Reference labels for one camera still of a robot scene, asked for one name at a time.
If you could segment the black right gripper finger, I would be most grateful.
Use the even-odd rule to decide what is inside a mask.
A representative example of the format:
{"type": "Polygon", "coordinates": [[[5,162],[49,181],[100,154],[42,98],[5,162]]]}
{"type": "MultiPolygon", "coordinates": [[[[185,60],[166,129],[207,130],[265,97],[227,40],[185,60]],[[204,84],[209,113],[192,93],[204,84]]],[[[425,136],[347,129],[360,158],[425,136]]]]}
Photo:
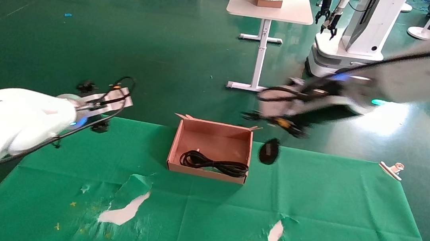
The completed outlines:
{"type": "Polygon", "coordinates": [[[243,112],[241,113],[241,116],[245,120],[249,121],[265,121],[266,117],[264,117],[261,112],[258,111],[252,111],[252,112],[243,112]]]}
{"type": "Polygon", "coordinates": [[[305,128],[300,126],[298,127],[295,123],[284,119],[284,118],[270,118],[268,119],[268,123],[271,125],[278,126],[285,130],[288,134],[293,136],[294,138],[306,138],[308,134],[305,131],[305,128]]]}

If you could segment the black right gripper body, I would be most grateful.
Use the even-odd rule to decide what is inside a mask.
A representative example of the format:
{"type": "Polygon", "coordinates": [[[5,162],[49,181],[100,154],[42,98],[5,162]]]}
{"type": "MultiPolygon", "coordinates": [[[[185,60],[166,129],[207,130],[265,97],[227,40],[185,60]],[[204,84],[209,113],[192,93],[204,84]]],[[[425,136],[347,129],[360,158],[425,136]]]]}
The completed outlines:
{"type": "Polygon", "coordinates": [[[362,92],[350,83],[291,78],[286,85],[259,92],[258,115],[302,125],[357,117],[362,111],[362,92]]]}

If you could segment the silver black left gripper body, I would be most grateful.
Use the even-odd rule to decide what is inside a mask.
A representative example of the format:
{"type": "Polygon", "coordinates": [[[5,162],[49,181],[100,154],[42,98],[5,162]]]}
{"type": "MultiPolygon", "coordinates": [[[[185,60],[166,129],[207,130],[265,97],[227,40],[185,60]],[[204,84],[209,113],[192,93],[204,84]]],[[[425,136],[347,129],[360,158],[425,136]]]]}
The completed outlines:
{"type": "Polygon", "coordinates": [[[76,107],[76,120],[87,121],[112,111],[133,106],[130,90],[127,87],[113,86],[106,93],[91,93],[82,96],[76,107]]]}

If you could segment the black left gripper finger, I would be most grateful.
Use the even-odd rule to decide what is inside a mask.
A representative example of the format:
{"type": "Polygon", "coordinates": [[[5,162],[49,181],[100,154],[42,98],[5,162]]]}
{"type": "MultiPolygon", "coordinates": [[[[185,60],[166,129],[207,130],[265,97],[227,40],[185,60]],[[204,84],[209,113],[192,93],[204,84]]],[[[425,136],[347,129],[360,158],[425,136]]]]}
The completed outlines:
{"type": "Polygon", "coordinates": [[[97,133],[105,133],[109,129],[110,122],[108,120],[100,120],[98,123],[92,124],[91,130],[97,133]]]}
{"type": "Polygon", "coordinates": [[[87,94],[94,93],[97,90],[95,83],[91,80],[84,80],[76,86],[79,93],[87,94]]]}

